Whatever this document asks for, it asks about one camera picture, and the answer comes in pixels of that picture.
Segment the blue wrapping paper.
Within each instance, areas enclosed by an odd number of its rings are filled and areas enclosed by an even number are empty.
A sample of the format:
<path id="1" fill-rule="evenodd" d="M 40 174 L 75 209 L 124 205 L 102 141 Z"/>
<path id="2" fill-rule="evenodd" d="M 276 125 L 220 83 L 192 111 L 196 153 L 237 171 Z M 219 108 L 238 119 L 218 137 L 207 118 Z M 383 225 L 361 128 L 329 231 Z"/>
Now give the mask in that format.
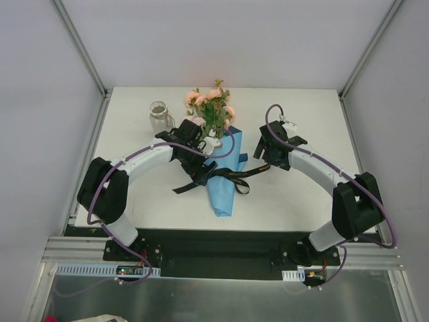
<path id="1" fill-rule="evenodd" d="M 241 153 L 241 141 L 243 132 L 231 126 L 229 131 L 235 139 L 233 151 L 226 157 L 220 159 L 209 159 L 206 164 L 212 161 L 217 163 L 216 169 L 228 168 L 233 172 L 242 171 L 248 161 L 247 153 Z M 207 183 L 210 205 L 214 209 L 217 217 L 230 217 L 233 213 L 234 197 L 236 193 L 235 183 L 223 176 L 214 176 Z"/>

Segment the pink flower stem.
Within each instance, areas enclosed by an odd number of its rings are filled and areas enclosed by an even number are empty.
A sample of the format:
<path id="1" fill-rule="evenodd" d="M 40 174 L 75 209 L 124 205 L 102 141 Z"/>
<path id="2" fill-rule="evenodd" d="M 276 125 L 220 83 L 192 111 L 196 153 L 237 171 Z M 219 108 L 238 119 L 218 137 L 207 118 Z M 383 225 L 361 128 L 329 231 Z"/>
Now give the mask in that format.
<path id="1" fill-rule="evenodd" d="M 229 105 L 230 100 L 230 90 L 223 87 L 223 80 L 217 79 L 214 87 L 206 93 L 196 88 L 187 94 L 185 119 L 199 126 L 203 137 L 214 131 L 214 136 L 221 139 L 236 118 L 236 111 Z"/>

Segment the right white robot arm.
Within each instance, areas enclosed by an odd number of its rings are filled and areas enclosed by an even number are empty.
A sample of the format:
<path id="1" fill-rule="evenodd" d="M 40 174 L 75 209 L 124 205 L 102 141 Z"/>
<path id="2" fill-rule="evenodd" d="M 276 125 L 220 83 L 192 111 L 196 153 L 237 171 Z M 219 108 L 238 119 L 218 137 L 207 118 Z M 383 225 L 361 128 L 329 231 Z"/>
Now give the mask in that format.
<path id="1" fill-rule="evenodd" d="M 302 258 L 315 265 L 326 250 L 354 239 L 384 220 L 377 181 L 372 174 L 353 174 L 314 152 L 300 136 L 288 137 L 283 123 L 273 121 L 259 128 L 261 137 L 254 158 L 271 166 L 300 171 L 332 197 L 331 220 L 305 239 Z"/>

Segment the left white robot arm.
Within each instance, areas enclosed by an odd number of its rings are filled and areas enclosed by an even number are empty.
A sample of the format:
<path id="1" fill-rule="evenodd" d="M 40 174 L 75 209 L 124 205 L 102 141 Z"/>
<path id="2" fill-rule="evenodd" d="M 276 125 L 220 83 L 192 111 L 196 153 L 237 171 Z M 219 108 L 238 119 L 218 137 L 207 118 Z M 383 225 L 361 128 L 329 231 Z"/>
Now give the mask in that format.
<path id="1" fill-rule="evenodd" d="M 155 135 L 150 145 L 117 160 L 101 157 L 91 161 L 80 186 L 77 201 L 96 223 L 107 227 L 112 237 L 120 241 L 118 252 L 128 261 L 141 255 L 138 232 L 125 214 L 129 185 L 154 168 L 178 160 L 191 183 L 177 188 L 180 194 L 197 186 L 205 186 L 214 171 L 215 161 L 205 164 L 208 157 L 222 146 L 213 130 L 205 138 L 202 130 L 191 121 L 178 128 Z"/>

